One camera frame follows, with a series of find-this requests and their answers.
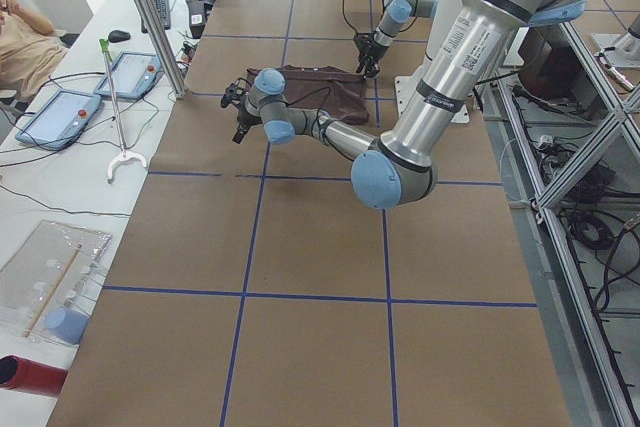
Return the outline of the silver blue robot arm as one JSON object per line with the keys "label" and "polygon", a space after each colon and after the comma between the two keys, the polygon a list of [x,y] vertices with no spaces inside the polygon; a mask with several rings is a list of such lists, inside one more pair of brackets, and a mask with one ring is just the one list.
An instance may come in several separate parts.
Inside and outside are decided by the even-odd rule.
{"label": "silver blue robot arm", "polygon": [[409,85],[409,99],[394,127],[378,136],[346,125],[322,109],[298,109],[284,95],[283,75],[261,70],[246,87],[231,84],[223,106],[238,111],[235,142],[255,125],[271,144],[308,135],[352,161],[351,183],[359,200],[389,209],[426,197],[436,183],[432,150],[467,96],[504,59],[507,42],[524,27],[579,17],[587,0],[384,0],[376,30],[359,37],[358,68],[377,72],[403,25],[412,17],[435,24],[424,63]]}
{"label": "silver blue robot arm", "polygon": [[370,33],[356,33],[354,42],[358,49],[357,73],[366,78],[378,75],[379,62],[403,31],[410,18],[433,18],[438,0],[382,0],[382,15],[377,27]]}

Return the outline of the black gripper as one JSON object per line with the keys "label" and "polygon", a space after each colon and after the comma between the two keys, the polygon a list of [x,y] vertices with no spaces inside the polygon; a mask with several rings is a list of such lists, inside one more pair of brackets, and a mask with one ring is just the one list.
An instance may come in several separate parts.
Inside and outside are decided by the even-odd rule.
{"label": "black gripper", "polygon": [[373,33],[356,33],[353,40],[359,52],[356,73],[368,79],[375,78],[380,72],[378,62],[388,47],[378,43]]}
{"label": "black gripper", "polygon": [[250,113],[244,105],[238,107],[238,126],[232,138],[236,144],[241,144],[250,129],[260,124],[260,116]]}

